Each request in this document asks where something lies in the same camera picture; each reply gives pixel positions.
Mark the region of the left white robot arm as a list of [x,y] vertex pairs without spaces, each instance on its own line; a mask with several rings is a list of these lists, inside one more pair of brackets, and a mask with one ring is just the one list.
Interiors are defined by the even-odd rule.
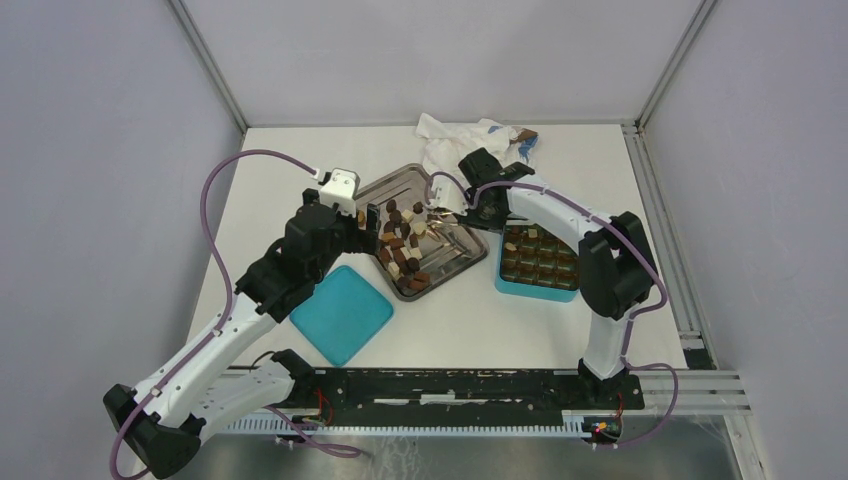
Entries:
[[244,382],[241,392],[213,392],[212,386],[248,346],[282,323],[306,302],[344,254],[375,255],[381,214],[369,204],[358,219],[354,201],[324,203],[315,189],[275,240],[236,282],[226,282],[226,303],[210,323],[177,354],[135,386],[116,384],[103,397],[117,432],[110,473],[121,478],[117,456],[127,445],[144,468],[138,478],[167,479],[186,467],[200,447],[241,416],[284,401],[306,405],[313,379],[283,360]]

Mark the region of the steel tongs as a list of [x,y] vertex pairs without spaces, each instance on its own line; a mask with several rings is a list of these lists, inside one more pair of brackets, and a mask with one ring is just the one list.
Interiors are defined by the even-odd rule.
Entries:
[[469,244],[477,239],[453,213],[439,209],[426,213],[424,236],[442,244]]

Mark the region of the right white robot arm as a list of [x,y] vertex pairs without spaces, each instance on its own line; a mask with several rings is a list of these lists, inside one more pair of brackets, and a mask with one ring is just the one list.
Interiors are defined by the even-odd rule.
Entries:
[[553,190],[531,167],[502,166],[483,148],[466,155],[459,169],[469,184],[461,223],[499,231],[511,220],[527,220],[576,252],[579,292],[592,312],[579,362],[588,374],[577,392],[591,408],[606,406],[618,393],[615,377],[629,367],[635,319],[668,301],[642,221],[629,211],[590,209]]

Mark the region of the white shell chocolate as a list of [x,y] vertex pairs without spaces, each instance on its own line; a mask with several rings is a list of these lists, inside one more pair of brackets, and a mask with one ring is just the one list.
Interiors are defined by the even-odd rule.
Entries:
[[412,226],[412,230],[418,237],[423,237],[427,231],[427,223],[426,222],[416,222]]

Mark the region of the teal chocolate box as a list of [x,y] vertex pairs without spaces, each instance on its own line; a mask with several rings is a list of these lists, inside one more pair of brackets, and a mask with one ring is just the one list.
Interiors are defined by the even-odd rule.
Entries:
[[[510,232],[512,225],[521,227],[519,235]],[[529,238],[529,229],[535,229],[538,237]],[[507,242],[517,250],[506,250]],[[578,255],[541,226],[507,224],[501,236],[494,283],[502,294],[568,303],[579,292]]]

